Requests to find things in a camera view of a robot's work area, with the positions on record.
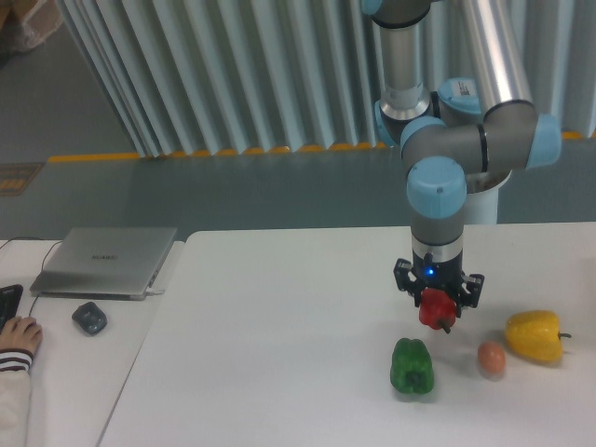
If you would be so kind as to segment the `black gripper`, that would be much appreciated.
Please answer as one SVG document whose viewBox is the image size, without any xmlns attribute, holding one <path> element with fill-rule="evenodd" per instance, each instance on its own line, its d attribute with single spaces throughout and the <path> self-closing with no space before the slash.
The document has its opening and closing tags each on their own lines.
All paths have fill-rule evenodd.
<svg viewBox="0 0 596 447">
<path fill-rule="evenodd" d="M 462 273 L 463 254 L 442 263 L 427 263 L 417 254 L 413 255 L 413 264 L 399 258 L 393 268 L 393 275 L 400 291 L 413 297 L 415 307 L 422 301 L 424 289 L 446 291 L 455 302 L 455 315 L 462 316 L 465 307 L 478 306 L 484 284 L 484 275 Z"/>
</svg>

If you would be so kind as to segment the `person's hand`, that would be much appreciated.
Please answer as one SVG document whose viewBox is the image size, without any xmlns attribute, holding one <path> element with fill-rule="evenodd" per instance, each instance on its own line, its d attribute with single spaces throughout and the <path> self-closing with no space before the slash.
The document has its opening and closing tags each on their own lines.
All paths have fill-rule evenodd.
<svg viewBox="0 0 596 447">
<path fill-rule="evenodd" d="M 7 351 L 26 351 L 34 356 L 43 340 L 42 326 L 33 317 L 10 319 L 1 331 L 0 348 Z"/>
</svg>

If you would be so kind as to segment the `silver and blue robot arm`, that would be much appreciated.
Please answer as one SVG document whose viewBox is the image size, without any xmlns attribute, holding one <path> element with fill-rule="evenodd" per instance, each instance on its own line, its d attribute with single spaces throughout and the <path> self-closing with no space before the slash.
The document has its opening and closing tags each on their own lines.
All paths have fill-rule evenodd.
<svg viewBox="0 0 596 447">
<path fill-rule="evenodd" d="M 400 149 L 411 210 L 411 260 L 394 267 L 423 324 L 449 331 L 476 307 L 484 282 L 466 274 L 463 232 L 469 184 L 555 163 L 556 117 L 536 111 L 502 1 L 460 1 L 474 75 L 441 91 L 423 80 L 422 24 L 428 1 L 365 1 L 378 27 L 385 86 L 374 107 L 379 137 Z"/>
</svg>

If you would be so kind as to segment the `white sleeved forearm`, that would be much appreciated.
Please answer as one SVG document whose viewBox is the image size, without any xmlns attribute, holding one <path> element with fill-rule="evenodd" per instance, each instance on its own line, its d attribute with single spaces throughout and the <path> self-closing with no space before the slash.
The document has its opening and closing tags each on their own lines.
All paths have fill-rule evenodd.
<svg viewBox="0 0 596 447">
<path fill-rule="evenodd" d="M 33 354 L 27 350 L 1 350 L 2 446 L 26 444 L 33 358 Z"/>
</svg>

